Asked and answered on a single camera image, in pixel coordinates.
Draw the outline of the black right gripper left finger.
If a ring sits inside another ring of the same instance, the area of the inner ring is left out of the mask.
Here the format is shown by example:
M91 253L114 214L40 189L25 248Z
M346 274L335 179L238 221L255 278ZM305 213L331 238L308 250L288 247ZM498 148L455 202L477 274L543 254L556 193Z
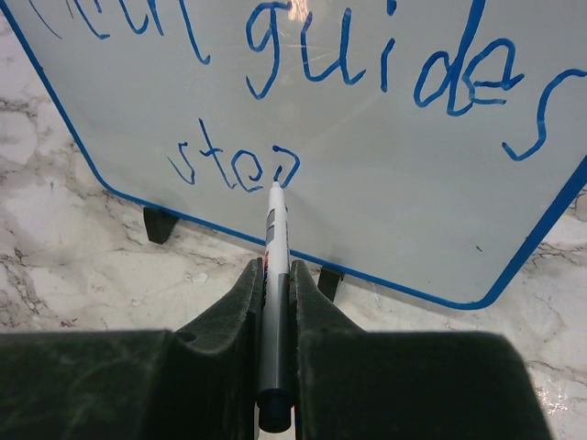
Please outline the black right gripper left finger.
M254 439L262 267L182 328L1 337L4 439Z

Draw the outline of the white whiteboard marker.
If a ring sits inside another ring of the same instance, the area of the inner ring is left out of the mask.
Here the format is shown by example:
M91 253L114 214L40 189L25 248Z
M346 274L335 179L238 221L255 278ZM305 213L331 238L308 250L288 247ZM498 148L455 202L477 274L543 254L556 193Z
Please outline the white whiteboard marker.
M263 260L264 304L261 311L257 406L259 427L282 433L291 426L293 392L289 378L289 245L284 191L275 181L269 192Z

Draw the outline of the blue framed small whiteboard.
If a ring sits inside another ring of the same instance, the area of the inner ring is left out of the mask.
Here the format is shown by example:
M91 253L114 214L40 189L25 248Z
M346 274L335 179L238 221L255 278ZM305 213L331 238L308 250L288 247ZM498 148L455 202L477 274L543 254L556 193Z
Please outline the blue framed small whiteboard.
M464 310L586 183L583 1L4 1L109 191Z

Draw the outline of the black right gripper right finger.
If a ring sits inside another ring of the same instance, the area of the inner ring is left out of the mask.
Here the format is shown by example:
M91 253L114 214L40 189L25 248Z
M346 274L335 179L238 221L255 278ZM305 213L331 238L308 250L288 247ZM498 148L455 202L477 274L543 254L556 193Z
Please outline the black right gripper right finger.
M300 439L548 439L523 359L501 335L368 332L291 267Z

